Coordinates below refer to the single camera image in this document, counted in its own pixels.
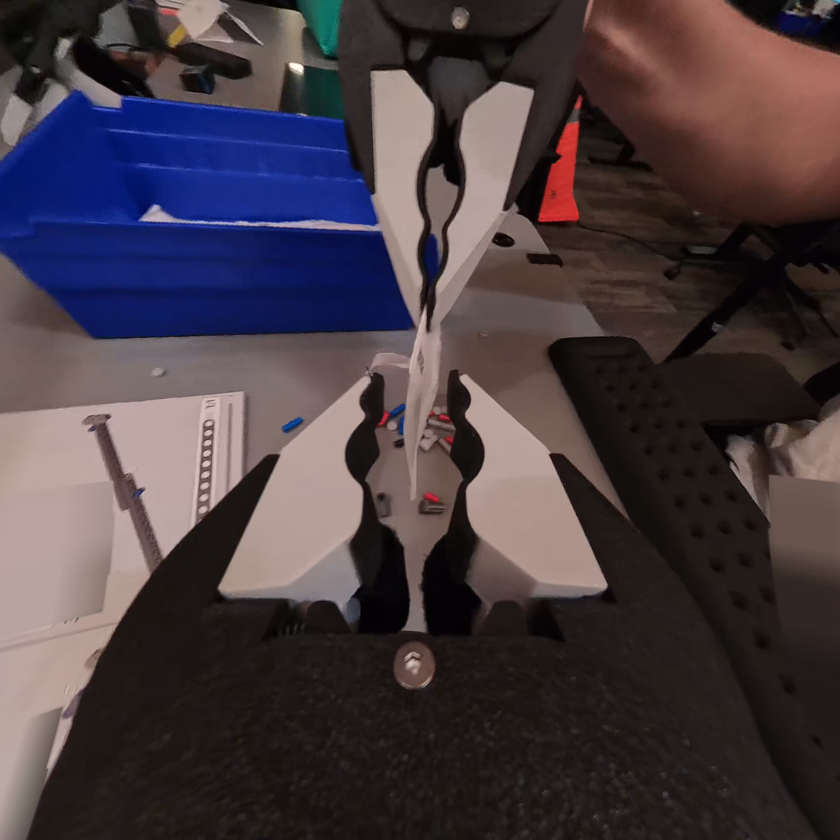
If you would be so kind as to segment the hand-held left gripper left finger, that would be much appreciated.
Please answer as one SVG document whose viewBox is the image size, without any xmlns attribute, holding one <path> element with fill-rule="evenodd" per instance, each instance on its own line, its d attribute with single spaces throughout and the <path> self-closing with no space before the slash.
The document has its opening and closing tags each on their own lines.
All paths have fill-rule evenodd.
<svg viewBox="0 0 840 840">
<path fill-rule="evenodd" d="M 218 590 L 231 599 L 347 604 L 361 586 L 350 543 L 362 523 L 363 489 L 346 450 L 366 418 L 364 374 L 286 444 Z"/>
</svg>

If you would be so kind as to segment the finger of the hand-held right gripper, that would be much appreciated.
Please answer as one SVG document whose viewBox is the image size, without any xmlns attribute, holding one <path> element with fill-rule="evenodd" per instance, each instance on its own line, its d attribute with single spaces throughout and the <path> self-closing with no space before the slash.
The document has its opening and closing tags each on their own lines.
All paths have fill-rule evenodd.
<svg viewBox="0 0 840 840">
<path fill-rule="evenodd" d="M 507 214 L 508 189 L 533 99 L 521 86 L 493 86 L 468 105 L 458 134 L 463 184 L 444 226 L 445 261 L 434 285 L 429 325 L 455 305 Z"/>
<path fill-rule="evenodd" d="M 426 203 L 434 105 L 405 69 L 371 72 L 372 203 L 402 299 L 416 328 L 424 282 L 438 266 Z"/>
</svg>

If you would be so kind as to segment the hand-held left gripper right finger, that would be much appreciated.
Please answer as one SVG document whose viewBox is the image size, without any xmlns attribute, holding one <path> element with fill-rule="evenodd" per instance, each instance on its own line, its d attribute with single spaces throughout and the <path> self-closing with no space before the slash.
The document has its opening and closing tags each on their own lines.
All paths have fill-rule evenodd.
<svg viewBox="0 0 840 840">
<path fill-rule="evenodd" d="M 467 374 L 451 371 L 460 474 L 448 563 L 481 601 L 579 599 L 607 582 L 549 450 Z"/>
</svg>

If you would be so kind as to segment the small white paper bag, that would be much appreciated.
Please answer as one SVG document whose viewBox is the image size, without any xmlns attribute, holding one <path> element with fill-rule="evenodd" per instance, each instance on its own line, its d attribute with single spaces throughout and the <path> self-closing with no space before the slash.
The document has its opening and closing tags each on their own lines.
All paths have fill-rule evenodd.
<svg viewBox="0 0 840 840">
<path fill-rule="evenodd" d="M 438 393 L 441 351 L 439 324 L 428 315 L 427 309 L 424 308 L 421 311 L 421 320 L 416 329 L 415 343 L 408 365 L 403 428 L 411 501 L 417 498 L 417 453 L 428 415 Z"/>
</svg>

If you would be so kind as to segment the blue plastic bin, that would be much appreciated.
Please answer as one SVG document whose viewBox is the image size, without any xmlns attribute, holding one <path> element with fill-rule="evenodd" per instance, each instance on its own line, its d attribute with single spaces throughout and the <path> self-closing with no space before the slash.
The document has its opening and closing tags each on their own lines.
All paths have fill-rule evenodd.
<svg viewBox="0 0 840 840">
<path fill-rule="evenodd" d="M 2 159 L 2 253 L 92 337 L 411 329 L 382 233 L 147 224 L 377 224 L 343 122 L 72 94 Z"/>
</svg>

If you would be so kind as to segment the person's right forearm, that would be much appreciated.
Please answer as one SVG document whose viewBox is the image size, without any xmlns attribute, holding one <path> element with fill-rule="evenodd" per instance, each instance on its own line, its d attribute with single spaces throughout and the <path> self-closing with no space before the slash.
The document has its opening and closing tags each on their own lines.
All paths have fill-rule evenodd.
<svg viewBox="0 0 840 840">
<path fill-rule="evenodd" d="M 598 1 L 578 77 L 670 187 L 711 216 L 838 218 L 839 57 L 727 2 Z"/>
</svg>

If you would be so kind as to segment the lego instruction booklet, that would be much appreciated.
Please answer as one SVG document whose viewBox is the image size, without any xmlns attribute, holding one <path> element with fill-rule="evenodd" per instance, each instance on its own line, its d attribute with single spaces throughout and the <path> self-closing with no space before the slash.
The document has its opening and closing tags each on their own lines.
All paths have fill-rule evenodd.
<svg viewBox="0 0 840 840">
<path fill-rule="evenodd" d="M 99 414 L 162 553 L 243 475 L 242 392 L 2 415 L 2 795 L 43 779 L 62 715 L 149 578 L 83 424 Z"/>
</svg>

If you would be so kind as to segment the orange traffic cone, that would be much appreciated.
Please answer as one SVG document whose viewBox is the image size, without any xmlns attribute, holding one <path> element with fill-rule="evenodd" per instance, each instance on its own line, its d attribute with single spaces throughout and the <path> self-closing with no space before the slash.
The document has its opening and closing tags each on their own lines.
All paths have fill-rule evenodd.
<svg viewBox="0 0 840 840">
<path fill-rule="evenodd" d="M 580 220 L 579 207 L 574 198 L 574 178 L 580 138 L 582 97 L 578 97 L 570 117 L 563 126 L 555 154 L 543 189 L 539 209 L 540 224 L 575 224 Z"/>
</svg>

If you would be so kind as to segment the flat white paper bag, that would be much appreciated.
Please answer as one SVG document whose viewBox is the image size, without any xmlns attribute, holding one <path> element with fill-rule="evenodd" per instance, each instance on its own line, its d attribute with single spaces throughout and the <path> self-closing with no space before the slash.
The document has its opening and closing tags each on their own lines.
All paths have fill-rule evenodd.
<svg viewBox="0 0 840 840">
<path fill-rule="evenodd" d="M 380 233 L 382 231 L 378 224 L 356 224 L 336 222 L 326 219 L 303 219 L 283 222 L 270 222 L 266 220 L 222 220 L 222 219 L 192 219 L 181 218 L 166 212 L 160 205 L 152 205 L 139 219 L 147 224 L 180 224 L 205 227 L 226 227 L 226 228 L 275 228 L 275 229 L 310 229 L 310 230 L 331 230 L 354 233 Z"/>
</svg>

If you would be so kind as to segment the green tote bag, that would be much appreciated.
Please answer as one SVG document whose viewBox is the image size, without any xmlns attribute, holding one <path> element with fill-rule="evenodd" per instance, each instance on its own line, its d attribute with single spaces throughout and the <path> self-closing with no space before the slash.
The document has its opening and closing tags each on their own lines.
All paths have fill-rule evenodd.
<svg viewBox="0 0 840 840">
<path fill-rule="evenodd" d="M 296 4 L 323 55 L 336 59 L 342 1 L 296 1 Z"/>
</svg>

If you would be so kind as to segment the black rectangular case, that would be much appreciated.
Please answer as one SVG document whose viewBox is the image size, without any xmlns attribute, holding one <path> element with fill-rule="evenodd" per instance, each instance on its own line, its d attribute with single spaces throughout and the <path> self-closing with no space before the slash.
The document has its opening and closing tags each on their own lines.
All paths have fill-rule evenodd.
<svg viewBox="0 0 840 840">
<path fill-rule="evenodd" d="M 213 74 L 230 80 L 242 80 L 253 75 L 249 59 L 208 45 L 181 43 L 172 49 L 172 53 L 184 66 L 207 67 Z"/>
</svg>

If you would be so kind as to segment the white folded paper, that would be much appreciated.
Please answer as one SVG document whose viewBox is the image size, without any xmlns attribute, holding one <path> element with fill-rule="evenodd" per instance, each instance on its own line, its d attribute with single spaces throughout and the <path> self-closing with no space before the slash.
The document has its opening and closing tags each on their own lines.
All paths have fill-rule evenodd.
<svg viewBox="0 0 840 840">
<path fill-rule="evenodd" d="M 230 7 L 221 1 L 180 2 L 175 9 L 176 30 L 183 31 L 182 42 L 263 46 L 264 42 Z"/>
</svg>

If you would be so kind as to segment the white shirt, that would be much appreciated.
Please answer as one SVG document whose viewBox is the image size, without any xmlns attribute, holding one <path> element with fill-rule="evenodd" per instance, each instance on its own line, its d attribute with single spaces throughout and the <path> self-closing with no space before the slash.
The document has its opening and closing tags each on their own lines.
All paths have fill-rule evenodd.
<svg viewBox="0 0 840 840">
<path fill-rule="evenodd" d="M 731 471 L 769 519 L 772 476 L 838 483 L 839 418 L 773 423 L 730 436 L 724 450 Z"/>
</svg>

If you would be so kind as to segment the black tripod stand legs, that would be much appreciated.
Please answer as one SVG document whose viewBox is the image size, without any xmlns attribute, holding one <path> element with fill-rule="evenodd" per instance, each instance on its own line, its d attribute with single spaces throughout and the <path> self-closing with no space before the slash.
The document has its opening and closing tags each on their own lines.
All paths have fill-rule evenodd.
<svg viewBox="0 0 840 840">
<path fill-rule="evenodd" d="M 675 280 L 684 268 L 736 270 L 742 278 L 714 309 L 710 310 L 675 348 L 666 362 L 689 358 L 724 330 L 741 310 L 759 294 L 771 291 L 783 302 L 797 330 L 782 342 L 787 350 L 797 349 L 809 336 L 801 310 L 812 312 L 834 338 L 838 330 L 823 307 L 790 277 L 789 267 L 817 268 L 823 274 L 839 268 L 839 221 L 789 225 L 740 224 L 716 247 L 685 246 L 677 260 L 664 271 Z"/>
</svg>

